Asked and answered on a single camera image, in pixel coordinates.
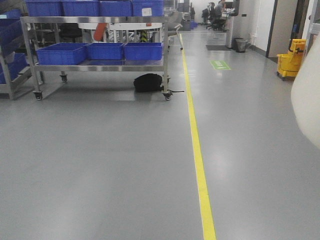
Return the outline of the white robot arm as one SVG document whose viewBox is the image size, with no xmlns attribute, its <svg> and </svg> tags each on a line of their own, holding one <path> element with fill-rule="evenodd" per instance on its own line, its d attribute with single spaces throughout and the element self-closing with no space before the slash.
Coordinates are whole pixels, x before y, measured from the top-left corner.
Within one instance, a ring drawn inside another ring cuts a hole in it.
<svg viewBox="0 0 320 240">
<path fill-rule="evenodd" d="M 291 103 L 301 132 L 320 147 L 320 37 L 313 41 L 291 89 Z"/>
</svg>

